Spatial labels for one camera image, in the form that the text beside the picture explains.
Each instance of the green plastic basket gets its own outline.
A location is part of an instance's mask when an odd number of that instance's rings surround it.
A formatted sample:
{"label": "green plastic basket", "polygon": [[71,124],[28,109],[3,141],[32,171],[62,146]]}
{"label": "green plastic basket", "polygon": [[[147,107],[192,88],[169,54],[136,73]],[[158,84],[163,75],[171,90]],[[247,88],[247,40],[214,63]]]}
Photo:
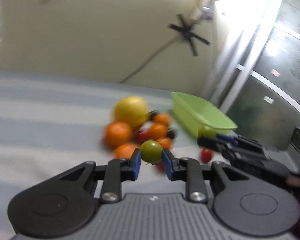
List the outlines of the green plastic basket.
{"label": "green plastic basket", "polygon": [[194,137],[198,136],[198,129],[203,125],[222,134],[237,129],[228,116],[203,98],[181,92],[172,92],[171,97],[175,117]]}

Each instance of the green fruit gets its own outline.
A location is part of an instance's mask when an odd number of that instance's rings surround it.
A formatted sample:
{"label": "green fruit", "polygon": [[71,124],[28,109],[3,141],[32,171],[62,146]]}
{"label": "green fruit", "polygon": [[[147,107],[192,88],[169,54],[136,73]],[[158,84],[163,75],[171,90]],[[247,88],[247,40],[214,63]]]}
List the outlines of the green fruit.
{"label": "green fruit", "polygon": [[210,126],[204,125],[203,127],[199,128],[199,130],[198,130],[198,137],[200,137],[200,136],[215,138],[217,136],[217,133]]}
{"label": "green fruit", "polygon": [[147,163],[157,163],[161,160],[162,146],[156,141],[146,141],[141,144],[141,159]]}

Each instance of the orange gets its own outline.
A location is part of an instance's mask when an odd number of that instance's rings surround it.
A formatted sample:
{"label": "orange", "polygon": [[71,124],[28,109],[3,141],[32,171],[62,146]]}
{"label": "orange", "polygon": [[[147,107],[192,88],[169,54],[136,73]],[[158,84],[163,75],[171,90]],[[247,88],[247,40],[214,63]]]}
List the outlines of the orange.
{"label": "orange", "polygon": [[162,148],[171,149],[171,147],[172,147],[172,140],[170,138],[167,138],[167,137],[159,138],[158,140],[156,140],[156,142],[160,143]]}
{"label": "orange", "polygon": [[131,139],[132,128],[125,122],[113,122],[104,131],[104,142],[111,148],[117,148]]}
{"label": "orange", "polygon": [[157,140],[161,137],[166,137],[167,134],[168,134],[168,128],[161,123],[155,123],[151,125],[149,128],[149,135],[154,140]]}
{"label": "orange", "polygon": [[165,126],[169,126],[169,124],[171,122],[171,117],[170,117],[170,115],[168,115],[166,113],[161,113],[161,114],[157,114],[154,117],[153,121],[155,123],[161,123],[161,124],[164,124]]}
{"label": "orange", "polygon": [[117,149],[114,150],[114,158],[125,158],[129,159],[133,154],[134,150],[140,148],[138,144],[135,143],[125,143],[119,146]]}

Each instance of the pink sticker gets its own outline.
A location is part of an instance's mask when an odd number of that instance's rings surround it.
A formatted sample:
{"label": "pink sticker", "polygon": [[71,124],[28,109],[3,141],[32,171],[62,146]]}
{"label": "pink sticker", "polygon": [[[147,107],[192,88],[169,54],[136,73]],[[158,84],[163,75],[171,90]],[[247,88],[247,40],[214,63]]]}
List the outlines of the pink sticker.
{"label": "pink sticker", "polygon": [[280,77],[280,73],[275,69],[271,70],[271,74],[275,75],[276,77]]}

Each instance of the screw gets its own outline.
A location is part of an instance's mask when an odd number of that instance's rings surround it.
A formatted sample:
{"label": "screw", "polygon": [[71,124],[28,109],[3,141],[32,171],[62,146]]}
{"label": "screw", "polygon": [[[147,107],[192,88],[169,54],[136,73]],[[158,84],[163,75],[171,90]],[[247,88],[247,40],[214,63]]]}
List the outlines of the screw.
{"label": "screw", "polygon": [[118,199],[118,195],[114,192],[106,192],[102,194],[102,199],[106,201],[115,201]]}
{"label": "screw", "polygon": [[202,201],[202,200],[204,200],[206,198],[206,195],[205,194],[203,194],[202,192],[197,192],[197,191],[195,191],[195,192],[192,192],[191,194],[190,194],[190,199],[192,200],[192,201]]}

